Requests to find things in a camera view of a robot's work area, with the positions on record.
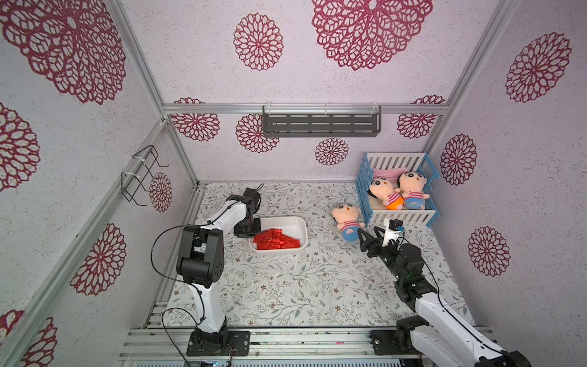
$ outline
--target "doll head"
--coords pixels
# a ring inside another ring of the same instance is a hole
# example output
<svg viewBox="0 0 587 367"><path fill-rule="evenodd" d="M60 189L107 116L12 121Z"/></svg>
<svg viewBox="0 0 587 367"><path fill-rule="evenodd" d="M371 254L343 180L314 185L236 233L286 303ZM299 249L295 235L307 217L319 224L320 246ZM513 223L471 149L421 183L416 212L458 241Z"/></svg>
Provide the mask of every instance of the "doll head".
<svg viewBox="0 0 587 367"><path fill-rule="evenodd" d="M369 185L369 191L367 194L384 200L393 192L393 184L390 180L384 177L375 177L371 180L371 185Z"/></svg>
<svg viewBox="0 0 587 367"><path fill-rule="evenodd" d="M397 185L408 193L421 193L426 182L424 175L418 172L405 172L397 178Z"/></svg>
<svg viewBox="0 0 587 367"><path fill-rule="evenodd" d="M332 216L337 223L344 223L350 220L357 220L361 209L351 204L340 204L332 209Z"/></svg>

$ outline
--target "red mandala pattern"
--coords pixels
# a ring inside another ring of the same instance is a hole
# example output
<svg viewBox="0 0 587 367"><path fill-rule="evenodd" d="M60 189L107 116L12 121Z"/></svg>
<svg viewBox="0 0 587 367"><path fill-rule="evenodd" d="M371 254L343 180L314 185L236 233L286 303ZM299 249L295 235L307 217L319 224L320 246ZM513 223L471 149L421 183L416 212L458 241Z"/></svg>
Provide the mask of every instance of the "red mandala pattern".
<svg viewBox="0 0 587 367"><path fill-rule="evenodd" d="M275 22L266 15L249 14L234 31L238 58L253 70L273 68L284 49L283 37Z"/></svg>
<svg viewBox="0 0 587 367"><path fill-rule="evenodd" d="M455 135L440 156L440 171L446 182L460 185L473 174L477 165L477 147L465 134Z"/></svg>
<svg viewBox="0 0 587 367"><path fill-rule="evenodd" d="M12 309L0 316L0 345L4 343L4 339L6 339L18 319L21 318L24 313L25 311Z"/></svg>
<svg viewBox="0 0 587 367"><path fill-rule="evenodd" d="M125 258L124 235L108 223L69 284L77 293L98 295L114 284Z"/></svg>
<svg viewBox="0 0 587 367"><path fill-rule="evenodd" d="M237 123L237 139L246 149L257 153L270 151L279 143L278 137L263 135L263 116L243 116Z"/></svg>
<svg viewBox="0 0 587 367"><path fill-rule="evenodd" d="M29 347L22 362L22 367L47 367L53 361L53 353L57 346L57 328L53 324L53 318L45 321L45 327L41 329L33 344Z"/></svg>
<svg viewBox="0 0 587 367"><path fill-rule="evenodd" d="M481 227L471 234L469 256L480 272L492 277L501 275L510 266L510 248L494 228Z"/></svg>
<svg viewBox="0 0 587 367"><path fill-rule="evenodd" d="M196 98L180 98L175 103L204 103ZM203 142L210 140L218 134L220 122L215 113L185 113L182 115L171 115L171 121L177 130L183 135Z"/></svg>
<svg viewBox="0 0 587 367"><path fill-rule="evenodd" d="M101 105L122 90L126 55L102 0L4 0L0 23L60 93Z"/></svg>
<svg viewBox="0 0 587 367"><path fill-rule="evenodd" d="M314 156L316 160L325 166L334 166L342 162L349 152L349 146L342 139L331 137L322 140L316 150Z"/></svg>
<svg viewBox="0 0 587 367"><path fill-rule="evenodd" d="M431 95L418 98L413 103L438 104L444 103L444 101L445 99L441 96ZM397 130L400 134L410 139L425 136L430 132L430 128L436 121L437 116L432 113L403 113L397 121Z"/></svg>
<svg viewBox="0 0 587 367"><path fill-rule="evenodd" d="M510 99L526 103L545 95L565 73L570 54L569 40L556 32L530 42L510 66L505 82Z"/></svg>
<svg viewBox="0 0 587 367"><path fill-rule="evenodd" d="M171 205L171 181L166 174L157 172L149 185L149 197L157 211L166 211Z"/></svg>
<svg viewBox="0 0 587 367"><path fill-rule="evenodd" d="M0 103L0 191L28 181L40 161L39 143L29 123Z"/></svg>
<svg viewBox="0 0 587 367"><path fill-rule="evenodd" d="M404 51L432 11L432 0L312 0L312 25L326 57L373 69Z"/></svg>

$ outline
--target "pink blanket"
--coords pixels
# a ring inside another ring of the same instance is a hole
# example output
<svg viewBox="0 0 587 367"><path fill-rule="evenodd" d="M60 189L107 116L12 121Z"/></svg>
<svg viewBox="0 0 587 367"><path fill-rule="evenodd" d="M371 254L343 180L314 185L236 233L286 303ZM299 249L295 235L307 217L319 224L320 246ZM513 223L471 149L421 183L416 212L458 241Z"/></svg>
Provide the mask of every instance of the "pink blanket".
<svg viewBox="0 0 587 367"><path fill-rule="evenodd" d="M388 170L373 170L373 177L385 177L386 179L390 180L391 182L397 182L397 179L400 175L404 172L408 172L409 169L402 167L402 168L392 168Z"/></svg>

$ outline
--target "metal rail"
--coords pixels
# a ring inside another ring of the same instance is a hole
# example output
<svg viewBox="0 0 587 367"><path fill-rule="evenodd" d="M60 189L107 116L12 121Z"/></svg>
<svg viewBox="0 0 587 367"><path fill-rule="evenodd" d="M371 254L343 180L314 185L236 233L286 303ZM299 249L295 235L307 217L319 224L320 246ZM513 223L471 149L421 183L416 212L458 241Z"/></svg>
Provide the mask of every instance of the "metal rail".
<svg viewBox="0 0 587 367"><path fill-rule="evenodd" d="M432 126L429 137L424 143L421 151L431 155L432 152L438 148L438 144L440 144L446 134L454 115L457 113L460 106L463 105L465 98L477 79L477 76L483 71L483 67L487 60L489 60L491 52L497 44L497 40L505 31L505 28L509 24L518 4L519 0L500 0L495 7L493 15L485 27L479 42L477 42L473 54L469 58L463 73L459 77L455 88L450 94L450 97L448 97L448 111L446 111L444 116L438 117Z"/></svg>
<svg viewBox="0 0 587 367"><path fill-rule="evenodd" d="M374 359L375 355L369 332L371 330L395 330L394 327L310 327L310 328L231 328L235 331L250 331L249 355L238 357L241 361L261 359ZM483 335L494 340L491 330L477 326ZM184 353L193 328L167 328L173 341ZM221 361L228 357L187 357L189 361ZM392 355L389 358L419 359L420 355ZM181 356L162 328L131 329L120 351L119 361L178 360Z"/></svg>
<svg viewBox="0 0 587 367"><path fill-rule="evenodd" d="M167 124L165 122L157 122L143 144L141 144L141 148L156 144L166 130ZM139 169L141 164L140 160L131 159L124 171L134 172ZM14 366L20 363L22 356L35 339L37 332L47 320L48 313L53 303L57 300L61 289L67 286L71 278L73 278L79 264L94 246L96 239L104 230L116 208L118 208L123 198L120 192L119 180L119 177L116 176L104 199L79 231L57 263L57 266L46 277L33 296L33 299L26 307L25 313L18 321L17 327L3 341L0 349L0 366ZM125 179L124 185L128 184L126 180L130 181L131 177L129 176Z"/></svg>
<svg viewBox="0 0 587 367"><path fill-rule="evenodd" d="M110 16L120 34L120 37L124 41L124 45L126 48L126 54L128 55L129 59L135 65L136 71L139 74L139 78L147 90L147 94L149 96L149 100L151 104L155 108L157 115L161 120L167 120L167 114L163 109L163 100L161 97L161 93L157 88L157 84L153 79L153 74L149 69L149 64L147 63L146 58L144 57L143 51L137 41L137 37L133 32L133 28L130 25L130 21L126 16L124 11L124 7L119 0L104 0L106 4L106 8L108 9ZM170 123L170 134L171 136L171 146L173 150L177 153L179 160L184 167L185 172L187 173L189 179L192 182L194 187L198 186L198 178L195 174L195 170L191 165L190 159L187 157L185 153L185 148L181 144L179 139L179 135L177 133L176 128Z"/></svg>
<svg viewBox="0 0 587 367"><path fill-rule="evenodd" d="M168 114L176 113L235 113L247 115L263 113L272 115L285 113L336 113L336 114L369 114L377 113L381 106L382 113L433 113L443 114L448 105L426 105L421 103L364 103L364 104L337 104L337 103L165 103L163 110Z"/></svg>

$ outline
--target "stuffed toy boy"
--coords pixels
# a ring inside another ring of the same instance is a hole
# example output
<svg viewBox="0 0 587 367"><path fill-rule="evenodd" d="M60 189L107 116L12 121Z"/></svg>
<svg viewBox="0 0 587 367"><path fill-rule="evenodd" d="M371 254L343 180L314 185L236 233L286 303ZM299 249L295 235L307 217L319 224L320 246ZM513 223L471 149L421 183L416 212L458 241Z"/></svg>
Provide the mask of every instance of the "stuffed toy boy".
<svg viewBox="0 0 587 367"><path fill-rule="evenodd" d="M404 200L399 191L399 188L393 188L390 180L384 177L375 177L371 180L367 194L381 200L387 210L401 210Z"/></svg>
<svg viewBox="0 0 587 367"><path fill-rule="evenodd" d="M404 209L424 210L426 208L424 199L430 198L429 194L422 191L426 182L426 178L418 172L406 172L400 175L397 185L403 191Z"/></svg>
<svg viewBox="0 0 587 367"><path fill-rule="evenodd" d="M357 230L365 226L365 223L357 221L360 214L361 209L351 204L341 204L332 210L332 216L338 223L336 228L342 231L342 238L345 240L356 241L359 239Z"/></svg>

